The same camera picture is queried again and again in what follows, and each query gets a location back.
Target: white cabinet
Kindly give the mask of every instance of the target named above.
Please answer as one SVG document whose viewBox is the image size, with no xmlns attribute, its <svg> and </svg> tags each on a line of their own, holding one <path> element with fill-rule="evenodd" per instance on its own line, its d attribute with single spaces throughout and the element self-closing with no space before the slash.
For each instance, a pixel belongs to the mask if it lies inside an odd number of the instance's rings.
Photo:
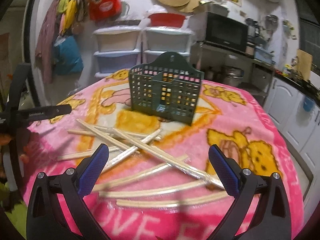
<svg viewBox="0 0 320 240">
<path fill-rule="evenodd" d="M 304 200 L 304 221 L 306 223 L 320 201 L 320 118 L 300 155 L 313 174 L 313 180 Z"/>
<path fill-rule="evenodd" d="M 319 108 L 315 105 L 313 110 L 306 112 L 303 109 L 305 95 L 298 92 L 293 110 L 282 129 L 284 137 L 300 152 L 308 138 L 315 129 L 319 119 Z"/>
<path fill-rule="evenodd" d="M 291 114 L 297 94 L 298 90 L 294 87 L 278 78 L 273 79 L 272 87 L 263 108 L 280 132 Z"/>
</svg>

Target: metal pot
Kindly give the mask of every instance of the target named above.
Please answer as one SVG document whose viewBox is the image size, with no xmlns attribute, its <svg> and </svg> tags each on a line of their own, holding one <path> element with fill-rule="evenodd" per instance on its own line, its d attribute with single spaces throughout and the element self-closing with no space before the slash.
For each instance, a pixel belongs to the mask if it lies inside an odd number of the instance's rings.
<svg viewBox="0 0 320 240">
<path fill-rule="evenodd" d="M 241 68 L 223 66 L 221 83 L 232 87 L 237 87 L 242 82 L 244 71 Z"/>
<path fill-rule="evenodd" d="M 238 87 L 242 82 L 243 77 L 236 77 L 236 76 L 225 76 L 222 78 L 222 84 L 231 86 L 231 87 Z"/>
</svg>

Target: chopstick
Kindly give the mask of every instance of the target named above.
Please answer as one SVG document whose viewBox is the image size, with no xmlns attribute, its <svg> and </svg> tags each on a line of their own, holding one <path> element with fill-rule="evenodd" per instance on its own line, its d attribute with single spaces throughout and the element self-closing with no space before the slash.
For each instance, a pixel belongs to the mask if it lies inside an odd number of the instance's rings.
<svg viewBox="0 0 320 240">
<path fill-rule="evenodd" d="M 76 135 L 96 136 L 96 134 L 93 133 L 93 132 L 85 131 L 85 130 L 80 130 L 80 129 L 68 129 L 68 133 L 70 133 L 70 134 L 76 134 Z M 113 137 L 113 134 L 112 134 L 112 133 L 107 133 L 107 132 L 104 132 L 104 133 L 106 133 L 107 135 Z M 138 133 L 131 133 L 131 132 L 126 132 L 126 133 L 129 134 L 129 135 L 132 135 L 132 136 L 135 137 L 135 138 L 139 138 L 139 139 L 143 139 L 143 138 L 145 138 L 145 137 L 148 136 L 148 134 L 138 134 Z M 161 137 L 160 137 L 160 136 L 156 136 L 156 137 L 154 138 L 154 140 L 158 140 L 158 141 L 159 141 L 159 140 L 161 140 Z"/>
<path fill-rule="evenodd" d="M 115 152 L 118 150 L 120 150 L 120 149 L 116 146 L 109 147 L 109 153 Z M 95 152 L 95 150 L 93 150 L 93 151 L 90 150 L 90 151 L 85 151 L 85 152 L 76 152 L 76 153 L 66 154 L 63 156 L 58 156 L 57 160 L 58 161 L 65 161 L 65 160 L 73 160 L 73 159 L 78 159 L 78 158 L 90 157 L 94 152 Z"/>
<path fill-rule="evenodd" d="M 115 134 L 117 134 L 118 136 L 121 136 L 123 139 L 126 139 L 127 141 L 129 141 L 133 145 L 135 145 L 145 151 L 148 151 L 153 156 L 155 156 L 155 157 L 163 160 L 164 162 L 176 167 L 177 169 L 189 174 L 190 176 L 193 176 L 196 179 L 203 179 L 207 183 L 214 184 L 214 185 L 224 189 L 221 181 L 217 177 L 211 176 L 208 173 L 206 173 L 205 171 L 201 171 L 195 167 L 187 165 L 187 164 L 183 163 L 182 161 L 172 157 L 171 155 L 164 152 L 163 150 L 161 150 L 157 147 L 152 147 L 152 146 L 149 146 L 145 143 L 142 143 L 139 140 L 133 138 L 132 136 L 130 136 L 128 134 L 125 134 L 124 132 L 119 131 L 116 128 L 113 128 L 113 131 Z"/>
<path fill-rule="evenodd" d="M 117 199 L 117 205 L 121 207 L 137 207 L 137 208 L 170 208 L 179 206 L 199 205 L 212 201 L 219 200 L 227 197 L 228 194 L 225 191 L 213 193 L 207 196 L 177 199 L 177 200 L 165 200 L 165 201 L 137 201 L 137 200 L 124 200 Z"/>
<path fill-rule="evenodd" d="M 161 129 L 158 129 L 154 131 L 152 134 L 148 135 L 147 137 L 143 138 L 141 140 L 142 143 L 149 143 L 153 140 L 154 137 L 156 137 L 161 132 Z M 117 165 L 119 162 L 133 154 L 138 150 L 138 147 L 131 146 L 129 149 L 125 150 L 124 152 L 120 153 L 118 156 L 114 157 L 112 160 L 107 162 L 107 164 L 104 166 L 101 173 L 106 172 L 107 170 L 111 169 L 113 166 Z"/>
<path fill-rule="evenodd" d="M 178 160 L 185 160 L 186 158 L 188 158 L 188 155 L 184 154 L 182 156 L 177 157 Z M 156 174 L 160 171 L 163 171 L 167 168 L 171 167 L 168 163 L 163 163 L 163 164 L 159 164 L 157 166 L 154 166 L 150 169 L 138 172 L 137 174 L 131 175 L 131 176 L 127 176 L 124 178 L 120 178 L 120 179 L 114 179 L 105 183 L 100 183 L 100 184 L 96 184 L 93 187 L 92 191 L 100 191 L 103 190 L 105 188 L 112 188 L 112 187 L 116 187 L 116 186 L 122 186 L 125 184 L 129 184 L 135 181 L 138 181 L 140 179 L 146 178 L 152 174 Z"/>
<path fill-rule="evenodd" d="M 100 191 L 99 197 L 105 198 L 132 198 L 132 197 L 148 197 L 162 194 L 174 193 L 182 190 L 192 189 L 205 185 L 206 182 L 203 180 L 196 180 L 193 182 L 184 183 L 181 185 L 175 185 L 170 187 L 137 190 L 137 191 Z"/>
<path fill-rule="evenodd" d="M 99 137 L 101 140 L 103 141 L 107 141 L 112 143 L 113 145 L 119 147 L 122 150 L 127 150 L 130 147 L 122 142 L 119 142 L 118 140 L 112 138 L 111 136 L 99 131 L 98 129 L 92 127 L 91 125 L 89 125 L 88 123 L 82 121 L 81 119 L 77 119 L 77 121 L 85 128 L 87 128 L 89 131 L 93 132 L 94 134 L 96 134 L 97 137 Z"/>
</svg>

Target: stainless steel pot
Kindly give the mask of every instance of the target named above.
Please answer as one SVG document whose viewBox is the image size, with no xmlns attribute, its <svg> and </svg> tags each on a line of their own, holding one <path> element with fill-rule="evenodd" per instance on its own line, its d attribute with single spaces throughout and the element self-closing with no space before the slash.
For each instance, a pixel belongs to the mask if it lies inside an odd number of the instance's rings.
<svg viewBox="0 0 320 240">
<path fill-rule="evenodd" d="M 199 6 L 193 8 L 194 14 L 207 12 L 207 11 L 215 13 L 215 14 L 219 14 L 224 17 L 227 17 L 228 13 L 229 13 L 228 8 L 226 8 L 222 5 L 213 3 L 213 2 L 206 2 L 206 3 L 200 4 Z"/>
<path fill-rule="evenodd" d="M 241 68 L 223 66 L 221 83 L 232 87 L 237 87 L 242 82 L 244 71 Z"/>
<path fill-rule="evenodd" d="M 222 78 L 222 84 L 237 87 L 241 84 L 243 77 L 236 77 L 236 76 L 224 76 Z"/>
</svg>

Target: tablecloth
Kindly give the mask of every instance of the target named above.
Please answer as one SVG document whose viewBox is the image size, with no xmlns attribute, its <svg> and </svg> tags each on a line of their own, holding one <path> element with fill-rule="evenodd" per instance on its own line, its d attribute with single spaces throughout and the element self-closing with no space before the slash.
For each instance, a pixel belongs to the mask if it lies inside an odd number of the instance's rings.
<svg viewBox="0 0 320 240">
<path fill-rule="evenodd" d="M 209 146 L 217 144 L 225 155 L 234 158 L 242 168 L 248 167 L 256 174 L 267 176 L 272 172 L 279 172 L 289 200 L 292 238 L 301 230 L 303 200 L 290 153 L 273 122 L 248 92 L 203 81 L 191 126 L 130 111 L 128 70 L 120 70 L 108 76 L 61 104 L 70 104 L 71 114 L 30 126 L 34 133 L 28 144 L 30 162 L 25 166 L 23 197 L 26 203 L 39 172 L 44 171 L 47 175 L 61 174 L 69 167 L 76 167 L 81 161 L 76 159 L 58 162 L 58 156 L 95 149 L 102 143 L 95 137 L 68 133 L 70 128 L 81 129 L 76 122 L 80 118 L 90 124 L 114 126 L 146 134 L 161 127 L 162 139 L 153 143 L 175 157 L 187 154 L 187 163 L 201 170 L 205 170 L 208 164 Z M 119 152 L 111 153 L 109 159 L 117 154 Z M 123 178 L 160 163 L 160 160 L 141 151 L 102 174 L 97 183 Z M 156 189 L 193 180 L 181 171 L 169 168 L 141 181 L 112 188 L 112 191 Z M 185 199 L 209 194 L 212 191 L 203 186 L 139 200 Z M 79 233 L 64 199 L 59 196 L 59 200 L 70 228 Z M 98 193 L 84 197 L 98 223 L 115 240 L 156 239 L 156 236 L 161 239 L 206 239 L 226 214 L 233 200 L 233 197 L 227 196 L 196 206 L 137 209 L 118 207 L 116 200 L 101 198 Z M 238 233 L 248 227 L 257 202 L 256 196 Z"/>
</svg>

